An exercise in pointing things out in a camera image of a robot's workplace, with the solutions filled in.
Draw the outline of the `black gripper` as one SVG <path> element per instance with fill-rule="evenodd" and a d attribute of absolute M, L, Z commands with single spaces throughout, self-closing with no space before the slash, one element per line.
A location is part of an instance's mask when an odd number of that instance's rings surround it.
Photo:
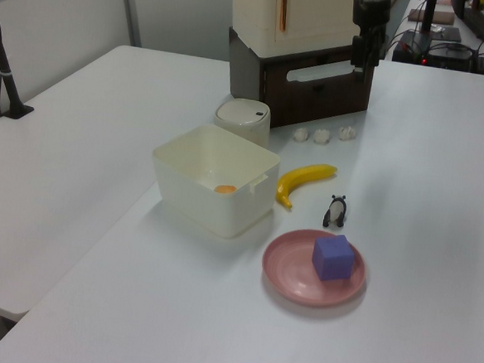
<path fill-rule="evenodd" d="M 361 35 L 352 37 L 351 65 L 358 82 L 365 80 L 365 69 L 376 67 L 380 61 L 381 31 L 390 21 L 392 0 L 354 0 L 353 22 Z"/>

